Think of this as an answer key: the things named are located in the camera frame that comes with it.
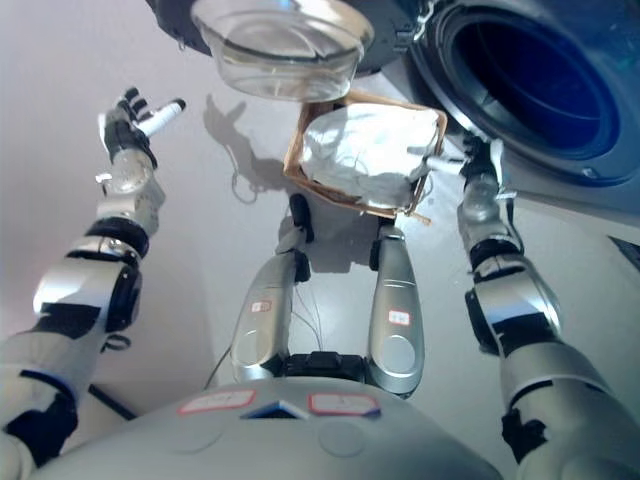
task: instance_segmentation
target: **cardboard box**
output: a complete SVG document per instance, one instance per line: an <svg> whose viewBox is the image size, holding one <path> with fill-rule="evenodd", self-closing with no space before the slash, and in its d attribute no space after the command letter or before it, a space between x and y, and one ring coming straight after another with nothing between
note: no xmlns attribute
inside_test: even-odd
<svg viewBox="0 0 640 480"><path fill-rule="evenodd" d="M340 205L343 207L351 208L354 210L359 210L362 212L370 213L372 215L377 215L380 217L386 218L395 218L398 213L404 213L406 215L415 215L415 209L418 206L418 202L420 201L420 197L422 196L422 192L424 190L424 185L427 180L427 175L421 177L414 184L413 195L411 203L407 208L378 208L371 207L365 204L357 203L359 197L354 197L347 195L345 192L322 185L318 182L314 182L309 180L307 176L304 174L302 167L300 166L300 158L302 156L303 149L303 135L309 124L320 115L325 113L329 113L333 111L336 107L347 106L354 103L378 103L382 105L394 105L404 108L410 108L413 110L429 110L429 107L425 107L423 105L416 105L412 103L400 102L397 100L391 100L389 98L380 97L378 95L372 95L369 93L359 92L359 91L351 91L345 97L340 98L338 100L334 100L332 102L323 102L323 103L306 103L302 106L302 110L300 112L300 118L298 119L298 127L296 128L296 132L289 143L289 149L284 158L284 174L289 177L295 184L300 187L308 190L328 202L331 202L335 205ZM444 112L440 110L434 110L438 114L438 140L436 143L436 154L441 153L442 151L442 142L444 140L444 132L447 128L447 116ZM428 219L422 217L421 220L425 223L430 223Z"/></svg>

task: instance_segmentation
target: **transparent bowl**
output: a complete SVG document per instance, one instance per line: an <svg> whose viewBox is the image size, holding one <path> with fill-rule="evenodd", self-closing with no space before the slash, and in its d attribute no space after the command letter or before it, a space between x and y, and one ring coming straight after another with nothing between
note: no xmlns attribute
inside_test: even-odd
<svg viewBox="0 0 640 480"><path fill-rule="evenodd" d="M373 27L337 0L198 0L191 11L224 81L267 98L344 96Z"/></svg>

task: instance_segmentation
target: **washing machine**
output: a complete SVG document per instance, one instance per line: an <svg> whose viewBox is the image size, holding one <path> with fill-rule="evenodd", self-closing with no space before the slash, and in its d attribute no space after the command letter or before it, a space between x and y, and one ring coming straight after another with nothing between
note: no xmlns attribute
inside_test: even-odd
<svg viewBox="0 0 640 480"><path fill-rule="evenodd" d="M210 55L193 1L147 3L165 32ZM511 189L640 242L640 2L345 1L375 32L360 74L401 65L392 81L446 110L449 133L504 140Z"/></svg>

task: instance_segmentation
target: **black cable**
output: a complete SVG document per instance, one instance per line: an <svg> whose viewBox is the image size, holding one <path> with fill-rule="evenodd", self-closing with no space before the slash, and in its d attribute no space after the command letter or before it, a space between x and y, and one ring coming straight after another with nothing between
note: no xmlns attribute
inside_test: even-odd
<svg viewBox="0 0 640 480"><path fill-rule="evenodd" d="M224 362L224 359L227 358L227 356L230 353L231 353L231 345L229 345L227 347L227 349L224 351L224 353L220 357L220 360L218 360L218 363L216 363L216 366L213 367L213 370L211 370L211 374L209 375L209 378L207 379L207 383L204 384L204 388L202 390L206 390L207 388L209 388L209 386L211 385L211 382L213 381L214 377L216 376L216 373L218 373L218 370L220 369L220 366L222 365L222 362Z"/></svg>
<svg viewBox="0 0 640 480"><path fill-rule="evenodd" d="M114 400L113 397L109 396L104 390L96 387L93 383L89 385L89 393L93 395L99 402L101 402L104 406L112 410L113 412L120 415L125 420L135 420L138 416L129 410L127 407L122 405L117 400Z"/></svg>

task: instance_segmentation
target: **cable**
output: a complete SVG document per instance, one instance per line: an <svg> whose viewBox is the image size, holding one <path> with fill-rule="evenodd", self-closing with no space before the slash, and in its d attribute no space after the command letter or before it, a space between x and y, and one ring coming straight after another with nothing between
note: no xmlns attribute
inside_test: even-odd
<svg viewBox="0 0 640 480"><path fill-rule="evenodd" d="M313 298L313 302L315 303L317 316L313 315L311 310L307 307L307 304L302 299L302 295L300 295L300 290L298 290L298 285L295 286L296 295L298 296L298 300L300 300L300 303L302 304L302 307L306 310L306 312L309 314L309 316L312 319L314 319L314 321L318 325L318 332L319 332L318 333L318 337L319 337L318 348L321 351L323 351L324 350L324 342L322 341L322 323L320 322L320 314L318 313L318 304L316 303L316 297L315 297L315 295L313 295L313 289L311 289L311 286L309 286L309 289L311 290L311 295L312 295L312 298Z"/></svg>
<svg viewBox="0 0 640 480"><path fill-rule="evenodd" d="M96 387L93 383L89 385L89 393L93 395L98 401L100 401L104 406L111 409L114 413L120 415L125 420L129 421L138 418L135 413L122 405L112 396L108 395L101 388Z"/></svg>
<svg viewBox="0 0 640 480"><path fill-rule="evenodd" d="M313 313L311 312L311 310L309 310L309 307L307 307L307 304L304 303L304 300L302 299L302 296L300 295L300 290L298 290L298 285L296 284L295 286L296 289L296 295L298 296L298 300L300 300L300 304L302 305L302 308L305 309L305 311L307 312L307 314L313 319L313 321L315 322L316 317L313 316Z"/></svg>
<svg viewBox="0 0 640 480"><path fill-rule="evenodd" d="M316 302L316 295L313 293L313 287L309 285L309 290L311 290L311 298L313 299L313 306L316 309L316 317L318 319L318 332L320 334L320 345L322 345L322 322L320 321L320 310L318 310L318 302Z"/></svg>
<svg viewBox="0 0 640 480"><path fill-rule="evenodd" d="M291 312L293 315L295 315L296 317L298 317L300 320L302 320L302 322L311 329L311 331L313 332L313 334L316 337L316 343L318 344L318 348L320 350L322 350L321 348L321 343L320 343L320 336L318 335L318 332L316 331L316 329L313 327L313 325L311 325L311 322L309 322L309 320L307 320L306 318L304 318L302 315L300 315L298 312Z"/></svg>
<svg viewBox="0 0 640 480"><path fill-rule="evenodd" d="M209 388L209 386L211 385L211 382L213 381L214 377L216 376L216 373L218 373L218 370L220 369L220 366L222 365L222 362L224 362L224 359L227 358L227 356L229 356L230 353L231 353L231 345L229 345L227 347L227 349L224 351L224 353L222 354L222 356L218 360L218 363L216 363L216 366L213 367L213 370L211 370L211 374L209 375L209 378L207 379L207 383L204 384L204 388L202 390L206 390L207 388Z"/></svg>

